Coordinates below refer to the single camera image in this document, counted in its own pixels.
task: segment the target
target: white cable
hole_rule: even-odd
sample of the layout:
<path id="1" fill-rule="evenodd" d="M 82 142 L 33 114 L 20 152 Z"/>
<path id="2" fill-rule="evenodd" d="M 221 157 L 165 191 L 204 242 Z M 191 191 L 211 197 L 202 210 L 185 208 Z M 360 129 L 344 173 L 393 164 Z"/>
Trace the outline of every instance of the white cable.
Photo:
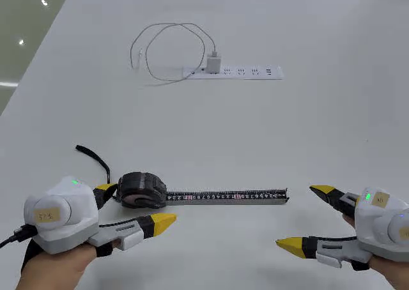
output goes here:
<path id="1" fill-rule="evenodd" d="M 198 25 L 196 25 L 196 24 L 194 24 L 194 23 L 156 23 L 156 24 L 152 24 L 152 25 L 146 26 L 146 27 L 137 35 L 137 37 L 135 38 L 135 40 L 132 42 L 131 47 L 130 47 L 130 65 L 131 65 L 131 68 L 134 68 L 134 62 L 133 62 L 133 59 L 132 59 L 132 49 L 134 48 L 134 45 L 135 45 L 136 41 L 142 36 L 142 34 L 143 34 L 147 29 L 149 29 L 149 28 L 151 28 L 151 27 L 154 27 L 154 26 L 165 26 L 165 27 L 163 27 L 163 28 L 152 38 L 152 40 L 150 40 L 149 44 L 148 44 L 148 45 L 146 46 L 146 48 L 145 48 L 145 62 L 146 62 L 146 67 L 147 67 L 147 69 L 148 69 L 148 71 L 149 71 L 149 74 L 150 74 L 154 79 L 161 80 L 161 81 L 168 81 L 169 83 L 179 82 L 179 81 L 183 81 L 183 80 L 185 80 L 185 79 L 188 79 L 188 78 L 189 78 L 196 70 L 198 70 L 198 69 L 201 67 L 201 65 L 203 64 L 203 60 L 204 60 L 205 54 L 206 54 L 206 45 L 205 45 L 205 42 L 203 41 L 203 39 L 200 37 L 200 35 L 198 35 L 196 32 L 194 32 L 194 31 L 191 30 L 190 28 L 186 27 L 186 25 L 194 26 L 194 27 L 198 28 L 200 31 L 202 31 L 202 33 L 204 33 L 204 34 L 210 39 L 210 41 L 212 42 L 213 52 L 216 52 L 216 44 L 215 44 L 214 40 L 212 39 L 212 37 L 211 37 L 206 31 L 204 31 L 201 27 L 199 27 Z M 163 79 L 163 78 L 160 78 L 160 77 L 155 76 L 155 75 L 153 74 L 153 72 L 151 71 L 150 67 L 149 67 L 149 61 L 148 61 L 148 49 L 149 49 L 150 45 L 153 43 L 153 41 L 155 41 L 155 39 L 156 39 L 165 29 L 170 28 L 170 27 L 183 27 L 183 28 L 185 28 L 186 30 L 190 31 L 192 34 L 196 35 L 196 36 L 200 39 L 200 41 L 201 41 L 201 43 L 202 43 L 202 46 L 203 46 L 203 53 L 202 53 L 202 56 L 201 56 L 201 60 L 200 60 L 199 65 L 193 70 L 193 72 L 191 72 L 191 73 L 188 74 L 187 76 L 185 76 L 185 77 L 183 77 L 183 78 L 181 78 L 181 79 L 176 79 L 176 80 Z"/>

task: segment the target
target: white charger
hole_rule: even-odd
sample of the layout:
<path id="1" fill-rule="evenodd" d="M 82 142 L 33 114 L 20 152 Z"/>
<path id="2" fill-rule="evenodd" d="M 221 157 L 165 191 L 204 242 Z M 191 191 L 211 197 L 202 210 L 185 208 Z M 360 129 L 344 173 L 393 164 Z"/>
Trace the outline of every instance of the white charger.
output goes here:
<path id="1" fill-rule="evenodd" d="M 206 73 L 208 74 L 220 73 L 221 64 L 222 58 L 214 50 L 211 54 L 207 55 Z"/>

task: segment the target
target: yellow fingertip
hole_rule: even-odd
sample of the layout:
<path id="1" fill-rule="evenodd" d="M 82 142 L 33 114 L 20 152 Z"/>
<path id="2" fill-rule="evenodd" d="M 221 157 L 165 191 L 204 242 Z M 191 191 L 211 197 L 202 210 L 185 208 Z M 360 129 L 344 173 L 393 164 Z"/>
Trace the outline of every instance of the yellow fingertip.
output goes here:
<path id="1" fill-rule="evenodd" d="M 116 185 L 115 183 L 106 183 L 104 185 L 97 186 L 96 189 L 107 190 L 109 187 Z"/>
<path id="2" fill-rule="evenodd" d="M 276 244 L 299 258 L 306 258 L 302 251 L 302 237 L 291 237 L 277 240 Z"/>
<path id="3" fill-rule="evenodd" d="M 153 236 L 162 234 L 174 221 L 176 221 L 176 215 L 173 213 L 156 213 L 151 215 L 151 218 L 155 223 Z"/>
<path id="4" fill-rule="evenodd" d="M 335 189 L 335 187 L 333 186 L 326 186 L 326 185 L 314 185 L 314 186 L 310 186 L 310 188 L 317 189 L 325 194 L 328 194 Z"/>

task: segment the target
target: black cable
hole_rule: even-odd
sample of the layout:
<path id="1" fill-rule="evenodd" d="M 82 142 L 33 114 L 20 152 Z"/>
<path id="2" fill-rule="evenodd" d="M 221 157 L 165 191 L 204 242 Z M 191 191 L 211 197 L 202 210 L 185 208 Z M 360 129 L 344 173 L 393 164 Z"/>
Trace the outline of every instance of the black cable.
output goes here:
<path id="1" fill-rule="evenodd" d="M 98 161 L 100 165 L 105 169 L 105 171 L 107 171 L 107 183 L 111 183 L 111 170 L 109 169 L 108 165 L 96 153 L 82 145 L 77 145 L 75 149 L 91 157 L 92 159 Z"/>
<path id="2" fill-rule="evenodd" d="M 5 239 L 3 242 L 0 243 L 0 248 L 2 248 L 3 246 L 5 246 L 6 244 L 9 244 L 13 241 L 15 241 L 15 239 L 13 238 L 14 236 L 9 237 L 8 239 Z"/>
<path id="3" fill-rule="evenodd" d="M 14 231 L 14 235 L 8 237 L 3 242 L 0 243 L 0 248 L 4 247 L 6 244 L 9 244 L 14 241 L 23 242 L 28 238 L 31 238 L 38 234 L 37 228 L 33 225 L 25 224 L 19 229 Z"/>

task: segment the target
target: floor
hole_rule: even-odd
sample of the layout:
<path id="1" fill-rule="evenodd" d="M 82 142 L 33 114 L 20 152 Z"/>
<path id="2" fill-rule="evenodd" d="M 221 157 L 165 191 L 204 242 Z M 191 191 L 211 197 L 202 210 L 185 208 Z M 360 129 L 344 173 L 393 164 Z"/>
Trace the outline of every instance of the floor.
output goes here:
<path id="1" fill-rule="evenodd" d="M 0 0 L 0 115 L 64 0 Z"/>

